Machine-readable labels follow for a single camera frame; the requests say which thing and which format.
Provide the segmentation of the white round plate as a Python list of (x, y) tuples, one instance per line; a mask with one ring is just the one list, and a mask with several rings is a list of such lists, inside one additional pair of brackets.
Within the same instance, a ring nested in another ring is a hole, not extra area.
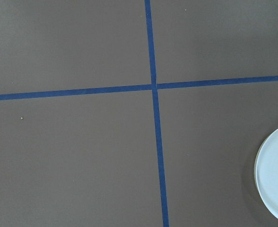
[(257, 152), (254, 180), (265, 207), (278, 219), (278, 128), (263, 141)]

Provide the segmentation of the long blue tape strip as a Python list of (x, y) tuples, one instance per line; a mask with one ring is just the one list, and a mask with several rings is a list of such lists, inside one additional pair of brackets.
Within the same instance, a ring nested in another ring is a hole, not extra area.
[(169, 224), (169, 212), (168, 212), (168, 203), (167, 203), (162, 136), (161, 136), (161, 119), (160, 119), (159, 96), (158, 96), (158, 88), (157, 88), (157, 74), (156, 74), (156, 61), (155, 61), (155, 52), (154, 52), (151, 2), (149, 0), (146, 0), (144, 2), (144, 6), (145, 6), (147, 37), (148, 37), (152, 103), (153, 103), (153, 115), (154, 115), (154, 125), (155, 125), (156, 148), (157, 148), (157, 163), (158, 163), (160, 196), (161, 196), (161, 212), (162, 212), (163, 226), (168, 227), (170, 224)]

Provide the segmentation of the crosswise blue tape strip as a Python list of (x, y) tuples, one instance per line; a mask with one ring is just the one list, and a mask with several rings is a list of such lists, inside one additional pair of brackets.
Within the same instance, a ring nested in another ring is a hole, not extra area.
[[(159, 83), (156, 85), (156, 88), (157, 89), (173, 89), (173, 88), (186, 88), (186, 87), (207, 87), (207, 86), (233, 85), (233, 84), (259, 83), (259, 82), (272, 82), (272, 81), (278, 81), (278, 76)], [(70, 89), (70, 90), (0, 94), (0, 101), (31, 99), (31, 98), (59, 97), (59, 96), (77, 96), (77, 95), (90, 95), (90, 94), (146, 91), (146, 90), (152, 90), (152, 88), (153, 88), (153, 85), (144, 84), (144, 85), (129, 85), (129, 86), (115, 86), (115, 87), (97, 87), (97, 88), (83, 88), (83, 89)]]

